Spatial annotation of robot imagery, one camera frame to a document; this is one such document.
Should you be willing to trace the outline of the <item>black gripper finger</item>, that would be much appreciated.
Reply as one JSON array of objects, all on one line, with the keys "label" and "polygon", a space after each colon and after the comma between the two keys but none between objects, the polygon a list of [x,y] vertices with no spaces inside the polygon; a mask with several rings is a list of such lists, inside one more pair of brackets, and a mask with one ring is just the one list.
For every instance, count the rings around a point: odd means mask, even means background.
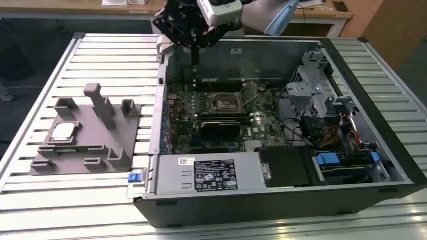
[{"label": "black gripper finger", "polygon": [[198,28],[195,30],[195,65],[201,64],[201,50],[213,47],[230,31],[229,24],[214,27],[213,30],[205,31]]},{"label": "black gripper finger", "polygon": [[153,20],[154,25],[171,42],[190,50],[191,65],[197,66],[197,47],[190,24],[190,15],[175,10],[162,10]]}]

